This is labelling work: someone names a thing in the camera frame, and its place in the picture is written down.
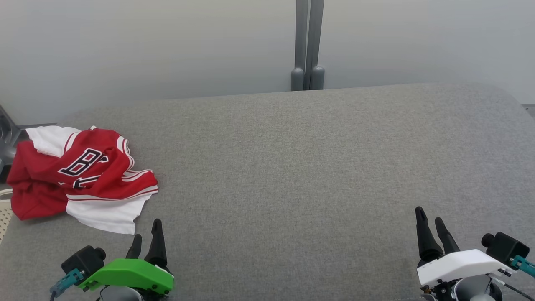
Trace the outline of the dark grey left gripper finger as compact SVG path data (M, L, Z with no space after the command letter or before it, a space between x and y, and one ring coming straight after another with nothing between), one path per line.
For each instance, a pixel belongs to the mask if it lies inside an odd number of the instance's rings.
M166 242L163 234L162 221L155 219L151 228L152 239L145 261L156 265L159 268L168 267L168 258L166 255Z
M126 254L126 259L139 259L142 246L142 236L135 234L132 240L132 244Z

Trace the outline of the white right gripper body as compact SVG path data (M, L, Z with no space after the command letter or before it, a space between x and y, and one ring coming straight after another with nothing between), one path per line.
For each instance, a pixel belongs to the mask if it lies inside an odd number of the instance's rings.
M473 276L502 273L514 274L512 267L501 263L480 250L466 250L453 252L434 261L430 261L417 268L417 275L421 286L437 286L442 282L470 278Z

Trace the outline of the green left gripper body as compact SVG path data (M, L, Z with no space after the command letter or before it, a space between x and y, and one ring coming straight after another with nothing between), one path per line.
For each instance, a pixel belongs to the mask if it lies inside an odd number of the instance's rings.
M100 286L126 286L167 295L173 290L174 276L141 259L118 258L106 264L79 284L79 288L97 290Z

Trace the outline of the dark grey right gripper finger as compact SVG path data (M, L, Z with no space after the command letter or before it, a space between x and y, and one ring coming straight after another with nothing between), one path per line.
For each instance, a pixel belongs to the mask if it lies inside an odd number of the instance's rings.
M443 256L443 250L435 241L429 228L429 220L422 207L415 208L418 251L421 262L430 262Z
M443 251L445 255L449 255L453 252L459 252L460 248L455 242L452 234L448 231L443 219L441 217L436 217L434 220L436 226L436 232L439 236L440 241L443 244Z

